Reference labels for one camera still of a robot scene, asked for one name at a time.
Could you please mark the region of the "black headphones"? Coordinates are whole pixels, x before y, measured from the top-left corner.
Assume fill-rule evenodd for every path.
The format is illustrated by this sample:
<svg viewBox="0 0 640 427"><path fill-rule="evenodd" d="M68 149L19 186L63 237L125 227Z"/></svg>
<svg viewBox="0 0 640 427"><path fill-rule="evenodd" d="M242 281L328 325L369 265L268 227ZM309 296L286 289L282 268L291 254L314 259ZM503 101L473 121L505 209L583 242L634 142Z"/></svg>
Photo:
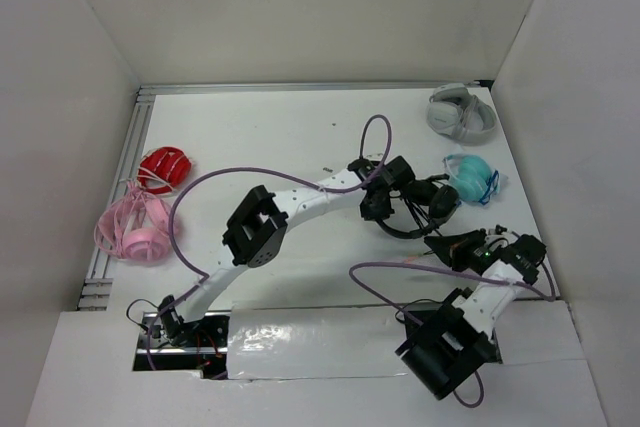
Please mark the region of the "black headphones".
<svg viewBox="0 0 640 427"><path fill-rule="evenodd" d="M393 187L391 200L399 199L405 205L415 229L404 231L391 227L385 220L374 222L386 234L401 240L415 240L436 232L452 217L460 202L457 191L446 184L448 178L447 174L439 174Z"/></svg>

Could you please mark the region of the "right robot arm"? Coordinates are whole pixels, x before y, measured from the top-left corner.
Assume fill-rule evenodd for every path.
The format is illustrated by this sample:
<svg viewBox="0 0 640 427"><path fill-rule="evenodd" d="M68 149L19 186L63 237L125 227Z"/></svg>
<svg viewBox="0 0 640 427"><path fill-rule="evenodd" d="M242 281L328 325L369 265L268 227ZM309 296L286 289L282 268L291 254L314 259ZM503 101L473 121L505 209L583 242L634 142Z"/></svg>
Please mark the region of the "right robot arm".
<svg viewBox="0 0 640 427"><path fill-rule="evenodd" d="M529 234L491 240L484 229L427 236L424 243L452 273L478 276L475 289L454 289L434 310L403 313L406 340L396 355L442 400L495 359L495 323L537 282L547 248Z"/></svg>

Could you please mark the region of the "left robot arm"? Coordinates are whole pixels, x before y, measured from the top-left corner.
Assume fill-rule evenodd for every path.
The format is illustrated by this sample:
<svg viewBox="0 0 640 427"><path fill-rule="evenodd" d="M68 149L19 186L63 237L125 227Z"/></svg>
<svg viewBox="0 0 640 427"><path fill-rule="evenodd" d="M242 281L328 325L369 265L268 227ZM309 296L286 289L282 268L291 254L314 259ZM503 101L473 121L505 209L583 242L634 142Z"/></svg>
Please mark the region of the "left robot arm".
<svg viewBox="0 0 640 427"><path fill-rule="evenodd" d="M291 190L269 191L258 185L249 190L226 222L221 244L210 267L198 268L180 250L175 221L177 208L192 189L206 180L232 173L255 173L289 180ZM369 220L387 218L388 195L415 180L407 161L397 156L358 158L346 168L316 182L258 167L226 168L205 174L184 188L173 203L168 231L178 259L198 276L180 296L167 296L158 308L161 332L173 346L184 346L196 337L211 304L244 272L266 265L278 255L285 235L297 226L329 212L359 207Z"/></svg>

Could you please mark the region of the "teal headphones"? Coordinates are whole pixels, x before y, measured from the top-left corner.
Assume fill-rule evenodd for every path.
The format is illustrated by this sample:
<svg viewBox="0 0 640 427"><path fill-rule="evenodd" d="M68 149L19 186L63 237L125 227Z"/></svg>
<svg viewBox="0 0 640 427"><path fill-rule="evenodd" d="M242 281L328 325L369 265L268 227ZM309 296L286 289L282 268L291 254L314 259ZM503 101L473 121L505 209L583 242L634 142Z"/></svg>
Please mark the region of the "teal headphones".
<svg viewBox="0 0 640 427"><path fill-rule="evenodd" d="M501 189L500 172L480 156L451 154L443 158L450 185L467 203L487 205Z"/></svg>

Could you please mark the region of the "grey white headphones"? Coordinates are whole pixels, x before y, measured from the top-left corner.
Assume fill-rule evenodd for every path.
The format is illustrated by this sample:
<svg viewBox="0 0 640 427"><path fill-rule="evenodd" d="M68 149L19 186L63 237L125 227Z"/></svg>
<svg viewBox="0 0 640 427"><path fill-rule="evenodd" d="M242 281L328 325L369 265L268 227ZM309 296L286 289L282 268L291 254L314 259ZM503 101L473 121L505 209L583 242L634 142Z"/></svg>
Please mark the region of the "grey white headphones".
<svg viewBox="0 0 640 427"><path fill-rule="evenodd" d="M462 144L480 144L497 128L492 107L471 94L462 83L436 88L426 108L428 126L436 133Z"/></svg>

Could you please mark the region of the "red headphones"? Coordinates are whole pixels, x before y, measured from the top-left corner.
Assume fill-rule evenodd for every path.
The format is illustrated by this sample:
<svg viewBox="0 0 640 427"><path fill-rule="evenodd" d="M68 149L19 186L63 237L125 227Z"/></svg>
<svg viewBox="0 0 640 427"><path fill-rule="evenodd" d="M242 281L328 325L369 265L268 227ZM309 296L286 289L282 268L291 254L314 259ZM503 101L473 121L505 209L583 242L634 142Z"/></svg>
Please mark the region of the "red headphones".
<svg viewBox="0 0 640 427"><path fill-rule="evenodd" d="M153 195L170 194L186 180L192 168L193 162L181 149L163 146L142 157L136 180Z"/></svg>

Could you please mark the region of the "pink headphones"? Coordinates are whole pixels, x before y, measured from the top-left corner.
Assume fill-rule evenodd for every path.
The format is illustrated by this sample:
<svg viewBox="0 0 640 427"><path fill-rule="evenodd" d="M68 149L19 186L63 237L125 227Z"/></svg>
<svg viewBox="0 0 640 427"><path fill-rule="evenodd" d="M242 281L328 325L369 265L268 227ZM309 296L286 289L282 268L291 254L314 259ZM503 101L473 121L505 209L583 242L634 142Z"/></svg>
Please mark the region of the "pink headphones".
<svg viewBox="0 0 640 427"><path fill-rule="evenodd" d="M168 202L129 181L125 194L98 219L94 227L95 245L120 260L158 263L171 250L170 211Z"/></svg>

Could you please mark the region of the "white taped cover sheet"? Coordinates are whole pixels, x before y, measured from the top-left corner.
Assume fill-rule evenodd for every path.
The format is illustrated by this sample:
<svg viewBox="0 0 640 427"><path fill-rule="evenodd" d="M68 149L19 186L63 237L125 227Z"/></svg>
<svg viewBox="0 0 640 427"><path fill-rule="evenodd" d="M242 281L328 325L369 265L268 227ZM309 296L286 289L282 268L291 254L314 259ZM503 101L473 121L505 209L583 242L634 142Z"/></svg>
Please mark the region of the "white taped cover sheet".
<svg viewBox="0 0 640 427"><path fill-rule="evenodd" d="M386 378L408 369L395 355L404 327L389 307L234 310L232 380Z"/></svg>

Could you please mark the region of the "aluminium rail frame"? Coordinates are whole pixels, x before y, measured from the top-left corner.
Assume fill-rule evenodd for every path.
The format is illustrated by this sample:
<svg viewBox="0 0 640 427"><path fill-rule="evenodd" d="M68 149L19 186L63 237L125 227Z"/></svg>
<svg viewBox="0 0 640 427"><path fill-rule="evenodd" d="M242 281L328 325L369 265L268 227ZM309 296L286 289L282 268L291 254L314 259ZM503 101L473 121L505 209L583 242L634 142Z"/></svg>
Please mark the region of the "aluminium rail frame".
<svg viewBox="0 0 640 427"><path fill-rule="evenodd" d="M483 102L488 104L496 113L497 128L491 138L483 143L489 142L499 129L499 117L497 110L490 98L490 88L493 83L489 80L471 81L462 83L471 94L477 95ZM117 175L114 185L111 189L110 200L114 201L121 198L125 192L129 181L137 182L137 167L142 157L149 151L163 147L163 145L154 146L146 149L144 147L146 136L151 122L151 117L155 105L156 98L167 95L205 95L205 94L221 94L221 93L243 93L243 92L329 92L329 91L369 91L369 90L424 90L431 88L435 90L440 87L436 82L338 82L338 83L274 83L274 84L186 84L186 85L144 85L140 88L134 112L126 134L125 145L122 149L119 164L117 167ZM191 174L195 172L195 161L193 162ZM174 192L165 195L156 195L163 200L176 194L179 188L186 184L186 180L175 189ZM155 266L163 261L154 264L144 264L143 266ZM88 273L84 281L84 285L77 303L79 311L104 311L108 306L108 298L111 293L113 279L115 278L115 263L120 260L109 256L95 247L94 253L90 261Z"/></svg>

